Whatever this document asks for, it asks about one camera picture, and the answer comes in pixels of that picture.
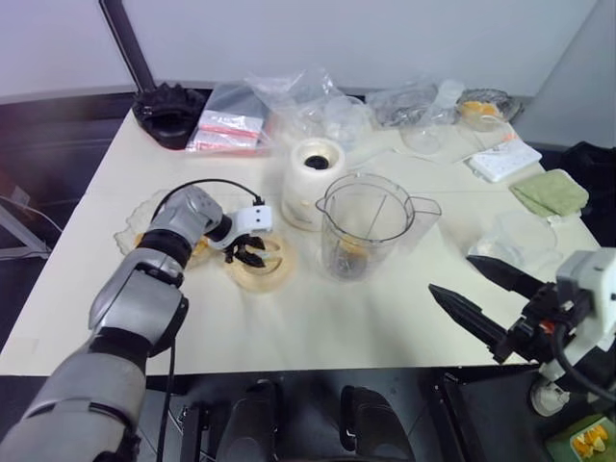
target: clear plastic bag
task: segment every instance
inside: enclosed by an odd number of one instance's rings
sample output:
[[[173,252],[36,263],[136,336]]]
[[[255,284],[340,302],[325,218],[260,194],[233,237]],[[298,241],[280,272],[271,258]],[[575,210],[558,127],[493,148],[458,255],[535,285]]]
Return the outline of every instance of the clear plastic bag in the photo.
[[[372,130],[372,110],[338,90],[321,67],[245,80],[277,115],[277,137],[289,148],[306,138],[328,138],[350,150]]]
[[[268,108],[245,84],[219,84],[201,113],[186,150],[202,154],[269,154]]]
[[[323,137],[324,108],[344,94],[321,67],[278,77],[249,76],[245,81],[263,103],[305,137]]]
[[[422,76],[397,89],[368,93],[366,104],[383,127],[412,126],[422,119],[437,93],[435,81]]]

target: black pole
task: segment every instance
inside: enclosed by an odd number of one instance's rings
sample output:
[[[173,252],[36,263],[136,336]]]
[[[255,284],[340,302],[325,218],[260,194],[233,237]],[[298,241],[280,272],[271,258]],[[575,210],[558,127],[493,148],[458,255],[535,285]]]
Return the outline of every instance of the black pole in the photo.
[[[139,92],[155,90],[156,84],[145,62],[122,0],[99,0],[99,4]]]

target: measuring jug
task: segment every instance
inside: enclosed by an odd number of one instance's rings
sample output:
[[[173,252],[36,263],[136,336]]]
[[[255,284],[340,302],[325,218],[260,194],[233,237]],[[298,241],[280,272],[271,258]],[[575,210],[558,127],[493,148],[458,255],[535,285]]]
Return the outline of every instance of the measuring jug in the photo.
[[[417,210],[414,199],[427,207]],[[317,209],[323,213],[322,263],[342,281],[366,278],[398,242],[416,244],[441,215],[435,201],[411,197],[387,178],[362,172],[332,183]]]

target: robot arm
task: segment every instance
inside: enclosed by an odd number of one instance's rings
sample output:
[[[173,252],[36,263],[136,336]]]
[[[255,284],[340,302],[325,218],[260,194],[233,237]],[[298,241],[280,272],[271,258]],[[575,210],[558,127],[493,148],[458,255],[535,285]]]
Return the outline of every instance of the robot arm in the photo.
[[[145,362],[171,346],[187,315],[179,287],[194,247],[206,235],[227,259],[259,266],[263,261],[243,244],[259,247],[248,233],[270,228],[267,206],[227,216],[200,188],[173,194],[94,300],[90,339],[45,382],[0,445],[0,460],[134,460]]]
[[[616,402],[616,249],[578,251],[543,283],[489,257],[468,260],[492,282],[528,299],[520,318],[504,329],[463,296],[430,285],[436,301],[462,327],[488,346],[498,363],[513,352],[540,364],[530,391],[535,410],[549,416],[569,399],[590,392]]]

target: pitcher handle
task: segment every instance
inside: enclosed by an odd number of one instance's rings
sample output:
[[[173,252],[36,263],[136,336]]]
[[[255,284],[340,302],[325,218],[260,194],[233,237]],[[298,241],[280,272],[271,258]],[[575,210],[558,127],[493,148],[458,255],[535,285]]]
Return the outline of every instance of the pitcher handle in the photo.
[[[325,197],[322,197],[317,202],[315,202],[315,207],[319,212],[325,213]]]
[[[420,242],[422,237],[436,223],[443,214],[437,201],[426,197],[411,196],[412,217],[409,229],[400,241],[406,251],[411,251]]]

